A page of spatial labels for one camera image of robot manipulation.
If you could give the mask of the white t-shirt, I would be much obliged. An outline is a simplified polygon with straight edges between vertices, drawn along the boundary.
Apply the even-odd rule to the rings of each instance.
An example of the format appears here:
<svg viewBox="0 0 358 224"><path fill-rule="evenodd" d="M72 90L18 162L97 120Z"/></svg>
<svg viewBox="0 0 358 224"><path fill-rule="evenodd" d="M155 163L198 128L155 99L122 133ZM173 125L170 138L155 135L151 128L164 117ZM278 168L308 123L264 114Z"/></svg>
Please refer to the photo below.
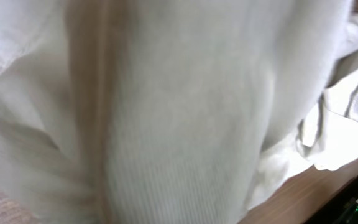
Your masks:
<svg viewBox="0 0 358 224"><path fill-rule="evenodd" d="M356 159L353 1L0 1L0 190L42 223L237 223Z"/></svg>

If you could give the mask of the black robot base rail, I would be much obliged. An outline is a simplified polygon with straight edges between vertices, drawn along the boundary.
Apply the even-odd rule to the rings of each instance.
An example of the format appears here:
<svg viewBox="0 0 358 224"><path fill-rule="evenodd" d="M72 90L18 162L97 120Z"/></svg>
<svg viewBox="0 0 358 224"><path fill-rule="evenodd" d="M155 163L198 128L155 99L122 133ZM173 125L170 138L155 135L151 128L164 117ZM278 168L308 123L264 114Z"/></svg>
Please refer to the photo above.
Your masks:
<svg viewBox="0 0 358 224"><path fill-rule="evenodd" d="M305 224L358 224L358 176L307 219Z"/></svg>

